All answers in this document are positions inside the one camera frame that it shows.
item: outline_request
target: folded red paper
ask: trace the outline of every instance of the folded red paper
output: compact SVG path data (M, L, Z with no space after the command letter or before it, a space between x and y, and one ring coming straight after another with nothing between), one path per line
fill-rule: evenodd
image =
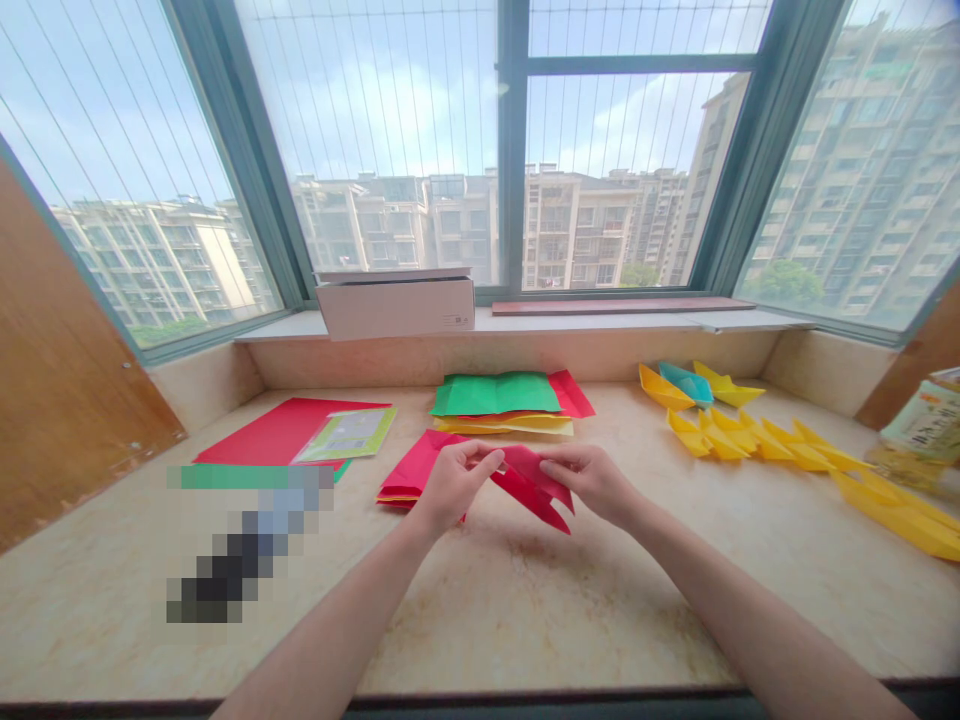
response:
M547 375L550 387L557 394L557 400L560 403L560 414L567 417L585 418L597 414L593 405L583 394L583 390L573 379L569 370L560 370L559 372Z
M430 477L440 450L447 445L466 442L467 438L438 430L427 430L384 480L377 495L380 504L411 507L407 498L419 497ZM550 504L556 498L573 509L569 488L540 471L540 456L523 445L501 448L504 451L505 472L490 476L497 485L513 496L521 505L557 530L570 534L570 528Z
M326 424L330 413L381 407L390 407L390 403L290 398L207 448L193 461L211 465L289 465ZM337 467L329 461L311 464Z

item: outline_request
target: green paper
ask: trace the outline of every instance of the green paper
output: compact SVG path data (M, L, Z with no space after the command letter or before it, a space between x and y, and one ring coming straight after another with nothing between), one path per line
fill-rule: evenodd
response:
M343 465L340 466L340 469L337 470L337 471L335 471L335 472L333 473L333 484L334 484L334 485L336 485L338 482L340 482L340 478L343 477L343 474L347 471L347 468L350 467L350 463L352 463L352 462L353 462L352 459L351 459L351 460L344 460Z
M294 464L376 455L397 415L395 407L334 413Z
M560 402L546 373L447 375L430 414L496 415L515 410L559 412Z

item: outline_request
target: wooden wall panel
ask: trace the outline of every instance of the wooden wall panel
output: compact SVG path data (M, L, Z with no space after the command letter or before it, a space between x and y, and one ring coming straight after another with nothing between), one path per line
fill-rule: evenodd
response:
M857 413L857 420L874 430L886 427L927 375L958 365L960 282L955 282L874 388Z
M0 161L0 552L185 433Z

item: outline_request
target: white cardboard box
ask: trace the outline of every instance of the white cardboard box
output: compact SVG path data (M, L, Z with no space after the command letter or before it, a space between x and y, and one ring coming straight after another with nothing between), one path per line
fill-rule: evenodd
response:
M470 268L323 273L317 301L331 340L473 330L469 273Z

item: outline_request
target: yellow paper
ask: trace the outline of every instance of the yellow paper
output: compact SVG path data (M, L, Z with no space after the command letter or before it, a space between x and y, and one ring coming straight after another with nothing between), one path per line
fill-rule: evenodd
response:
M873 465L870 463L866 463L863 460L858 460L852 455L848 455L847 453L838 449L831 443L828 443L796 418L793 419L793 428L796 430L797 435L802 437L810 447L823 455L823 457L825 457L831 465L841 472L847 472L849 470L868 470L869 468L873 467Z
M859 470L863 484L876 493L882 493L888 498L895 498L897 501L909 505L913 509L921 512L931 520L936 520L941 525L945 525L956 533L960 533L960 520L948 515L939 508L930 503L921 500L909 490L897 487L892 482L869 470Z
M667 410L679 412L696 404L683 390L664 380L643 363L640 363L640 385L647 395Z
M532 432L548 435L573 435L573 420L564 415L529 414L507 419L441 416L433 424L443 432L460 435L492 435L505 432Z
M709 416L703 411L699 411L700 429L710 441L711 451L721 460L741 460L750 457L740 447L721 430L717 425L710 421Z
M710 408L710 419L713 424L723 430L727 437L733 440L744 452L753 454L757 451L757 441L750 431L731 417L727 417L716 408Z
M694 457L710 454L710 442L694 423L680 417L673 410L667 410L667 425Z
M764 460L793 460L793 453L743 410L740 411L740 424L753 435L760 446L760 457Z
M892 530L928 555L960 562L960 533L951 527L937 522L913 505L888 505L879 502L878 495L881 498L888 496L858 483L849 475L834 471L830 473L830 477L840 488L843 499L867 517Z
M698 360L693 361L693 371L710 383L710 389L713 391L715 398L722 400L727 405L733 405L735 408L743 407L766 392L763 388L734 385L733 379L729 375L715 373Z
M793 461L807 472L829 472L836 468L823 455L806 443L790 443L787 449L793 453Z

